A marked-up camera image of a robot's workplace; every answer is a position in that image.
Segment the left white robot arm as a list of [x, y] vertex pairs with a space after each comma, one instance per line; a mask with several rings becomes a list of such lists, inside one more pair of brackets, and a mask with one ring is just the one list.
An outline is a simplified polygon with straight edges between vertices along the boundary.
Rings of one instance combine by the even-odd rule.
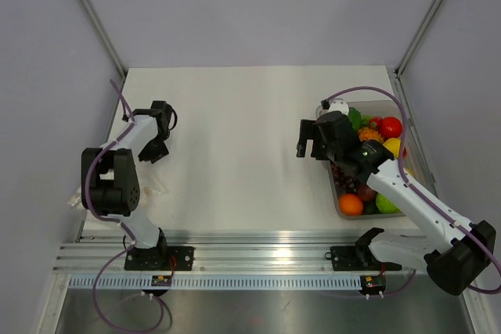
[[98, 221], [115, 224], [130, 239], [128, 255], [159, 270], [169, 260], [163, 231], [139, 210], [137, 164], [154, 164], [168, 154], [166, 141], [178, 115], [165, 101], [130, 112], [123, 131], [98, 148], [81, 154], [82, 205]]

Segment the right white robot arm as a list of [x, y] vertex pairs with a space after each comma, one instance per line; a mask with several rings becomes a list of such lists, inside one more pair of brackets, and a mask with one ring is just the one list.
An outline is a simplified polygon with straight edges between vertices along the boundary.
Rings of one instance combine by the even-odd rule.
[[402, 161], [377, 140], [361, 141], [348, 116], [324, 113], [300, 122], [297, 157], [313, 142], [312, 157], [329, 160], [346, 175], [380, 193], [404, 213], [424, 239], [370, 229], [358, 240], [355, 259], [363, 268], [393, 263], [427, 272], [446, 293], [458, 296], [490, 264], [496, 230], [487, 222], [472, 222], [444, 204], [408, 175]]

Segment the green bell pepper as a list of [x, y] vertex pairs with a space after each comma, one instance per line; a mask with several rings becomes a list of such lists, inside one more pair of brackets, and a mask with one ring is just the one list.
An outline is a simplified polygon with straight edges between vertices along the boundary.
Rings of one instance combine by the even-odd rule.
[[362, 115], [356, 108], [349, 108], [348, 119], [350, 120], [351, 125], [355, 131], [358, 131], [362, 126]]

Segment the clear dotted zip bag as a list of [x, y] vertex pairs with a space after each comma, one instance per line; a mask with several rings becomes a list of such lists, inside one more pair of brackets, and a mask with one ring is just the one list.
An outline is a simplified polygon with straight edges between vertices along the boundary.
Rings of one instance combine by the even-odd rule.
[[[149, 208], [153, 205], [157, 197], [164, 195], [168, 190], [165, 184], [157, 177], [157, 175], [150, 169], [139, 168], [138, 179], [140, 188], [139, 207]], [[81, 188], [69, 198], [67, 204], [70, 207], [83, 210], [84, 206], [81, 202], [83, 197]]]

